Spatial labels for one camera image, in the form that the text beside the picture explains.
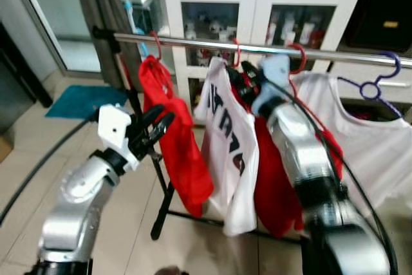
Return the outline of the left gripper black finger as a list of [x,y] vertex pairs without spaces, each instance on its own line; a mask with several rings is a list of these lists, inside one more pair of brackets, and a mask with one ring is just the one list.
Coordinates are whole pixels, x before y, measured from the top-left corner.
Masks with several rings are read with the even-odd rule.
[[168,132],[171,125],[173,125],[176,115],[164,114],[150,114],[147,116],[148,134],[147,134],[147,149],[154,149],[155,145]]
[[136,122],[136,131],[138,133],[165,133],[167,124],[163,118],[165,105],[154,105],[148,108]]

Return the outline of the white shirt black print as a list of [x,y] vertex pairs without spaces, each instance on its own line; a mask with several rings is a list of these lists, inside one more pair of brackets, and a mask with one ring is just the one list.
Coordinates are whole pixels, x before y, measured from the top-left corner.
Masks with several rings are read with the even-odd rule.
[[221,57],[209,61],[194,118],[204,125],[201,152],[214,183],[209,201],[223,216],[224,234],[238,236],[256,230],[260,152],[255,116],[236,98],[229,64]]

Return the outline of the red polo plaid patch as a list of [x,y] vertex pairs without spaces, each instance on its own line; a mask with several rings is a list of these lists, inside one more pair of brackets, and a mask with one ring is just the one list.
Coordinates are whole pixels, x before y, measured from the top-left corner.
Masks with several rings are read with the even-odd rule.
[[[251,102],[245,102],[241,97],[241,106],[251,111]],[[259,168],[255,187],[255,210],[259,221],[275,237],[283,237],[288,232],[301,232],[305,229],[303,208],[286,175],[283,160],[276,144],[266,128],[263,118],[255,117],[255,131],[259,148]],[[341,151],[341,146],[327,129],[322,130],[332,149]]]

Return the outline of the purple plastic hanger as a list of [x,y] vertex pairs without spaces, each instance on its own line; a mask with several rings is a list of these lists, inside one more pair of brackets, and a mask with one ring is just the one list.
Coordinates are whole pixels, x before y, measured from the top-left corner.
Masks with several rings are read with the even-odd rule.
[[338,80],[352,84],[352,86],[356,86],[358,88],[359,95],[363,99],[380,102],[381,104],[388,107],[389,110],[391,110],[391,112],[398,117],[398,119],[402,119],[403,114],[400,112],[400,110],[394,107],[394,104],[382,98],[382,88],[380,87],[380,82],[382,82],[383,80],[396,77],[400,74],[402,70],[402,62],[400,60],[400,57],[395,52],[382,51],[379,52],[379,55],[394,60],[395,69],[393,72],[386,75],[378,75],[376,78],[374,78],[373,81],[365,81],[362,83],[351,81],[346,77],[338,77]]

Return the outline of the plain red t-shirt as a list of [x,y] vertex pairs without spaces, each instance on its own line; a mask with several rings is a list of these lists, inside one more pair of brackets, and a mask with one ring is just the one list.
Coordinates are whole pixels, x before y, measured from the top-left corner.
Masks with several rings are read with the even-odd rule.
[[147,112],[150,108],[162,106],[165,113],[174,113],[173,123],[160,140],[163,160],[185,209],[194,217],[202,217],[204,207],[214,192],[214,182],[198,149],[189,107],[174,95],[171,73],[153,55],[142,61],[138,77],[144,88],[142,109]]

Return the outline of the metal clothes rack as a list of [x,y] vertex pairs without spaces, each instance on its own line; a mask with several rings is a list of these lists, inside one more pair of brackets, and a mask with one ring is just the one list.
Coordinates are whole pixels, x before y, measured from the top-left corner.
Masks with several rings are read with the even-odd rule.
[[[116,57],[116,64],[121,71],[124,80],[126,80],[126,86],[129,89],[127,97],[129,97],[129,103],[136,110],[137,113],[142,112],[142,103],[140,99],[136,97],[135,84],[133,84],[131,77],[127,74],[126,64],[122,57],[122,49],[120,43],[154,43],[154,39],[150,35],[136,35],[132,33],[118,33],[113,30],[100,30],[100,28],[94,28],[92,31],[92,37],[96,39],[105,40],[111,51]],[[206,50],[219,50],[226,52],[235,52],[235,44],[233,43],[221,43],[215,40],[189,40],[182,39],[181,37],[163,37],[159,36],[162,46],[182,46],[182,48],[196,48]],[[322,60],[322,61],[342,61],[345,63],[359,63],[365,65],[389,65],[394,67],[394,60],[391,58],[377,55],[370,55],[358,52],[330,52],[323,50],[306,51],[307,60]],[[289,48],[289,46],[260,46],[260,45],[244,45],[241,44],[241,54],[251,55],[274,55],[283,54],[300,59],[300,53],[297,50]],[[401,72],[412,71],[412,60],[405,57],[400,57],[401,60]],[[176,189],[171,182],[168,182],[163,177],[161,172],[161,164],[159,159],[153,159],[154,169],[157,174],[157,180],[161,183],[163,192],[163,201],[161,207],[157,211],[156,219],[152,225],[150,232],[151,240],[156,242],[161,238],[163,226],[167,221],[168,216],[176,216],[188,221],[198,222],[200,224],[206,224],[210,226],[223,227],[223,222],[214,221],[205,217],[194,217],[188,213],[180,213],[179,211],[170,210],[171,202],[174,196],[176,196]]]

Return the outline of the teal floor rug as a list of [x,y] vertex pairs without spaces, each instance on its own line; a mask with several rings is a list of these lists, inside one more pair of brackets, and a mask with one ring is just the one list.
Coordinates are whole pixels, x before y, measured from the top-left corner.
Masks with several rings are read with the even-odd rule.
[[126,92],[109,86],[70,86],[45,113],[45,117],[82,120],[103,105],[124,105],[126,101]]

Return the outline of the grey curtain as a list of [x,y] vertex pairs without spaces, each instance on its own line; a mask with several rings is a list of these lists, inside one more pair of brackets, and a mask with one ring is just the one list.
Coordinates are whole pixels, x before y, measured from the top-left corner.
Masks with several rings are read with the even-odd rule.
[[[100,28],[100,30],[113,30],[118,33],[132,32],[122,0],[80,0],[80,9],[82,9],[86,28],[89,31]],[[95,56],[100,63],[103,81],[112,87],[123,89],[126,86],[126,80],[118,69],[116,57],[109,44],[96,37],[92,37],[92,44],[95,48]]]

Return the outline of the plain white t-shirt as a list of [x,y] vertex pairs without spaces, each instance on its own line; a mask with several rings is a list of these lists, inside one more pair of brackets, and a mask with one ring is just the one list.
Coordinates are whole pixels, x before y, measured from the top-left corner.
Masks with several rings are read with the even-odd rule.
[[373,207],[403,193],[411,178],[411,125],[354,118],[342,106],[333,75],[303,72],[292,80],[298,98],[335,137]]

